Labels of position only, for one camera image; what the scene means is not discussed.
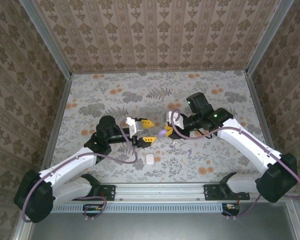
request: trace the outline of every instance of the gray leaf pattern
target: gray leaf pattern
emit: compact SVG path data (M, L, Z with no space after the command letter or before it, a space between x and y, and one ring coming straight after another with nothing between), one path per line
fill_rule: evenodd
M139 137L154 136L157 140L151 147L136 149L138 160L134 164L104 159L91 167L89 173L102 183L207 182L220 181L233 171L253 172L250 161L217 137L158 137L165 127L165 112L178 108L187 116L192 114L186 98L196 92L203 92L214 109L230 111L242 126L264 140L243 71L81 74L72 76L52 165L81 148L95 132L99 119L111 115L117 124L125 117L151 120L154 127ZM111 149L111 157L135 159L126 143L112 144ZM148 153L155 156L152 166L145 164Z

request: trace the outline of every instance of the wallpaper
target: wallpaper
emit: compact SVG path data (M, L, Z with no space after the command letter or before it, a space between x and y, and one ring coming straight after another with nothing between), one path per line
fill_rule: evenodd
M279 0L34 0L73 72L244 69Z
M214 109L227 109L263 140L243 71L78 74L72 79L51 165L73 155L96 131L99 119L111 115L117 123L125 117L150 119L155 127L139 136L158 139L151 147L137 148L139 158L132 165L104 159L90 167L89 173L102 183L220 181L232 171L256 171L236 148L218 137L172 140L158 136L164 128L164 114L179 108L191 115L186 98L202 92ZM125 143L111 147L110 156L125 161L134 159ZM154 154L153 166L145 165L147 153Z
M19 219L14 195L39 170L65 79L17 0L0 1L0 240Z
M300 0L295 0L252 75L273 142L298 159L300 175Z

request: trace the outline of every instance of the black mount bracket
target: black mount bracket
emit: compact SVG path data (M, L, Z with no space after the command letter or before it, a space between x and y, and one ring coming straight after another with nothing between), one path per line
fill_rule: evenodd
M236 172L231 172L225 176L219 184L205 184L203 185L204 189L204 199L206 201L222 201L222 200L250 200L250 195L247 192L234 193L230 190L227 185L227 181Z
M231 203L231 204L222 203L222 210L223 210L223 212L221 214L223 216L237 216L240 212L240 204L239 203Z
M98 196L105 197L105 199L107 201L114 201L115 196L116 196L116 185L100 185ZM95 217L98 214L98 212L101 210L102 207L103 207L102 203L84 204L82 206L82 211L84 211L86 208L87 208L86 209L87 211L94 211L96 213L89 212L86 215L88 217Z

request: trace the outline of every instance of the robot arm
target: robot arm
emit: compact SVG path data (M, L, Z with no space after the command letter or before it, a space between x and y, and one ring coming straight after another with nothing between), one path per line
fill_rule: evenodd
M156 137L138 138L137 135L154 124L145 118L127 117L123 132L132 146L137 148L149 147ZM53 209L60 204L84 196L99 196L100 182L90 174L81 175L78 179L70 181L76 176L104 159L111 152L111 144L126 142L119 126L112 116L104 116L96 126L96 132L74 155L49 169L27 172L15 195L14 203L22 209L25 199L31 188L43 177L45 178L31 195L25 213L34 223L42 221Z
M186 137L190 136L191 131L198 129L203 128L211 132L221 128L220 131L214 134L243 153L259 171L259 173L252 174L237 174L235 172L229 174L221 181L226 182L227 191L233 193L260 193L266 200L275 203L297 183L296 179L260 146L271 152L297 174L297 160L291 153L282 155L265 145L245 130L231 113L223 108L214 110L203 93L195 93L186 100L194 115L187 117L181 114L178 119L177 113L171 118L172 112L167 112L165 114L167 137L172 139L182 138L171 127L171 119L173 119L177 130ZM237 128L240 131L222 129L226 127Z

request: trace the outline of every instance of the patterned wallpaper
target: patterned wallpaper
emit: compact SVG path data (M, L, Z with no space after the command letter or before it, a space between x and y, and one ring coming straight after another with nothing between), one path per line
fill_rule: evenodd
M300 175L300 0L295 0L252 75L273 142L298 159Z
M73 72L244 69L279 0L34 0Z
M13 198L40 169L65 79L17 0L0 1L0 240L19 217Z

